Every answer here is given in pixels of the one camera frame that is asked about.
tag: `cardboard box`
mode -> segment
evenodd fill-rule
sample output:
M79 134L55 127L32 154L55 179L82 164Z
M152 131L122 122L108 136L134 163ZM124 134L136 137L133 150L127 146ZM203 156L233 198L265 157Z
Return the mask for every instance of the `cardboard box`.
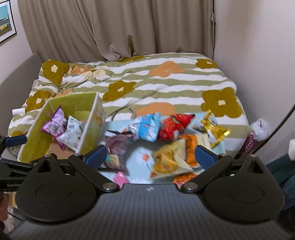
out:
M20 149L17 157L19 162L28 163L42 157L48 153L48 150L52 151L55 148L53 137L41 131L41 128L52 118L52 114L59 106L62 106L67 119L72 116L77 120L86 122L76 152L85 154L97 146L106 119L98 93L87 92L64 95L46 101L27 134L27 143L22 145ZM70 150L66 153L62 151L55 151L54 153L61 159L67 158L74 152Z

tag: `blue gripper pad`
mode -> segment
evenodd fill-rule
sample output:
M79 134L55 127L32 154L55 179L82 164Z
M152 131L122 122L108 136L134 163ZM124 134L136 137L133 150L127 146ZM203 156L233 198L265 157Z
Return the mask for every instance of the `blue gripper pad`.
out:
M27 136L26 135L8 137L5 140L5 147L15 147L15 146L23 145L26 142L27 142Z
M204 170L207 170L218 161L218 155L211 152L207 148L198 145L195 148L195 159Z
M99 145L89 153L83 155L82 160L94 169L98 169L106 160L106 146Z

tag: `pink snack bag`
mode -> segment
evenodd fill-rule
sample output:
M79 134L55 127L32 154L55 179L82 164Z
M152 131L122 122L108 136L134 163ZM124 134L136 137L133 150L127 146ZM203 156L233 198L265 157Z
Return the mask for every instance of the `pink snack bag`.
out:
M67 128L67 119L61 106L54 112L50 121L46 122L41 131L46 132L53 136L61 150L66 148L66 145L59 142L56 138L62 135Z
M124 183L129 183L123 172L117 172L114 176L113 182L119 185L120 189L122 189Z

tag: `blue snack bag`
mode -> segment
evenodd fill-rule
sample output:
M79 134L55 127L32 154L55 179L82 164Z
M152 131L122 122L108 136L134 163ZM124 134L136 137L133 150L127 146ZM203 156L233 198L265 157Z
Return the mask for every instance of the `blue snack bag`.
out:
M134 119L132 125L130 125L133 139L143 139L149 142L156 141L160 129L161 116L160 113L152 113Z

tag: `teal fabric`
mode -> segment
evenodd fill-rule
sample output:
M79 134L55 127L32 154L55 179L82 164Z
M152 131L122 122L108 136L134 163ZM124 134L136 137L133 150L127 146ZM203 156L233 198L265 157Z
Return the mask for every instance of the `teal fabric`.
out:
M197 131L192 129L193 125L196 125L204 118L206 113L195 113L194 119L191 121L191 123L186 128L184 134L198 134ZM122 121L111 121L106 122L104 125L104 130L112 130L112 131L119 131L121 132L122 129L126 128L132 123L132 120L122 120ZM153 161L148 162L146 164L140 163L138 160L142 153L145 152L153 152L155 150L158 150L160 147L162 147L164 144L167 144L169 142L157 140L156 142L148 142L144 140L137 140L135 143L131 144L124 156L124 159L126 160L126 166L128 171L125 173L126 177L128 178L130 183L135 184L163 184L163 183L172 183L174 177L170 178L163 178L163 179L157 179L157 180L150 180L150 169L153 166ZM224 143L223 141L218 144L216 147L212 149L212 151L215 154L225 153L224 149ZM196 170L197 172L202 172L203 169L200 168ZM114 172L107 172L107 171L99 171L102 175L107 177L110 180L114 179L115 173Z
M285 204L282 210L295 205L295 161L286 154L266 165L277 183L285 193Z

